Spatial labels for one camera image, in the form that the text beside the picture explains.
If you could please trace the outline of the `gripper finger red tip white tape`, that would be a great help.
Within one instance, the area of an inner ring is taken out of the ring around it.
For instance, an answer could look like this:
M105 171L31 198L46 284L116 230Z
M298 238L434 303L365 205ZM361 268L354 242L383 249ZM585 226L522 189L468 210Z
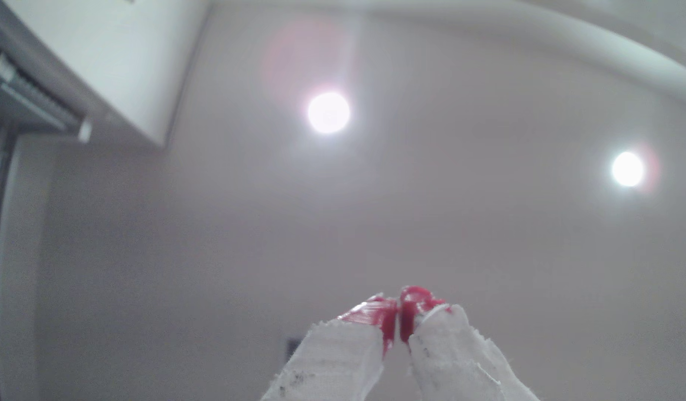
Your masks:
M261 400L365 400L396 336L399 302L382 294L311 326Z
M538 400L462 306L424 287L401 290L400 335L421 400Z

